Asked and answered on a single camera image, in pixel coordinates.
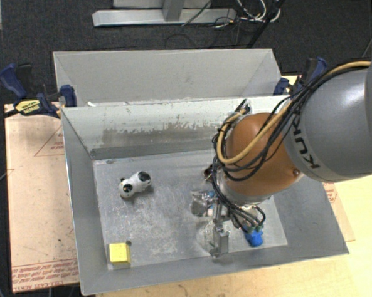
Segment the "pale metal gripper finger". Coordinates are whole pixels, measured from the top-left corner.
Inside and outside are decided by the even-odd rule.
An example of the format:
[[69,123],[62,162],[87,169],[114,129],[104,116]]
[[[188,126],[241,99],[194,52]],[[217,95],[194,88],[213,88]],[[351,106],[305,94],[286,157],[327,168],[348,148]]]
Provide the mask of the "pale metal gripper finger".
[[213,231],[213,248],[210,254],[213,258],[223,256],[229,253],[229,232]]
[[215,192],[192,191],[190,210],[198,217],[210,216],[215,203]]

